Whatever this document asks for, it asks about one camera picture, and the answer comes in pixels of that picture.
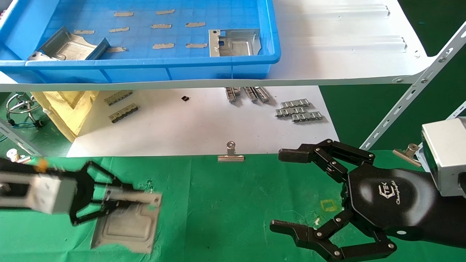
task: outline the blue crate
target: blue crate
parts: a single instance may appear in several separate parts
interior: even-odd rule
[[[156,11],[175,9],[172,14]],[[134,12],[114,17],[114,12]],[[186,28],[189,22],[206,26]],[[152,24],[172,24],[152,29]],[[100,60],[26,61],[58,29],[94,30],[82,35],[98,44],[104,37],[126,52]],[[129,31],[109,33],[112,28]],[[209,29],[260,28],[261,50],[253,56],[210,57]],[[175,44],[152,49],[153,44]],[[0,28],[0,71],[19,83],[121,83],[186,79],[263,79],[280,59],[272,0],[17,0]]]

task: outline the yellow cloth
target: yellow cloth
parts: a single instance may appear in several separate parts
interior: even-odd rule
[[[99,91],[31,92],[58,130],[73,142]]]

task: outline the green cloth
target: green cloth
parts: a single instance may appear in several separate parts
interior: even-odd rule
[[[382,168],[410,164],[377,151]],[[86,159],[49,158],[79,169]],[[283,163],[276,155],[248,155],[244,163],[217,163],[216,156],[94,158],[124,182],[162,192],[152,254],[118,245],[90,250],[95,221],[71,226],[67,215],[0,212],[2,262],[237,262],[323,261],[295,247],[291,237],[268,229],[272,219],[319,227],[341,211],[341,184],[314,164]],[[466,249],[392,238],[398,251],[385,262],[463,261]],[[352,225],[332,241],[339,246],[371,242]]]

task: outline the green floor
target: green floor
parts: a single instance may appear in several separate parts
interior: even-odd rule
[[[399,2],[430,56],[440,51],[466,19],[465,0]],[[466,100],[463,81],[465,61],[466,48],[463,48],[372,149],[405,149],[409,143],[419,143],[422,124],[444,120],[463,103]],[[408,84],[384,84],[321,86],[320,89],[340,141],[359,147],[408,87]],[[57,131],[53,123],[49,123],[40,132],[29,129],[22,131],[47,155],[64,156],[70,147],[69,141]],[[4,156],[13,147],[11,141],[0,143],[0,156]]]
[[[377,167],[413,169],[390,151],[374,153]],[[119,245],[90,250],[95,221],[73,227],[67,215],[1,211],[0,261],[323,262],[314,251],[297,248],[291,237],[271,232],[269,223],[319,227],[341,211],[341,184],[314,164],[280,162],[276,154],[247,155],[244,163],[217,163],[216,156],[93,160],[124,182],[147,189],[151,180],[154,191],[163,193],[152,254]],[[49,161],[75,170],[86,159]],[[398,249],[380,261],[460,262],[466,256],[466,249],[391,239]],[[338,246],[373,241],[352,225],[331,240]]]

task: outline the robotic hand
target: robotic hand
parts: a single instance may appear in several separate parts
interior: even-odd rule
[[[344,210],[318,229],[272,220],[270,230],[292,236],[297,247],[315,250],[326,261],[366,261],[388,257],[397,246],[387,236],[466,248],[466,199],[442,197],[431,174],[374,167],[375,155],[330,139],[298,149],[281,149],[280,161],[315,163],[343,183]],[[357,165],[353,171],[337,162]],[[348,223],[373,243],[339,248],[329,238]]]
[[[104,174],[109,182],[94,181],[88,173],[91,168]],[[93,198],[97,186],[105,187],[103,199]],[[144,192],[133,189],[94,162],[87,162],[79,171],[65,171],[47,168],[47,163],[34,166],[0,159],[0,209],[68,213],[71,223],[77,226],[117,208],[141,203],[141,194]],[[78,217],[78,211],[89,204],[99,204],[100,210]]]

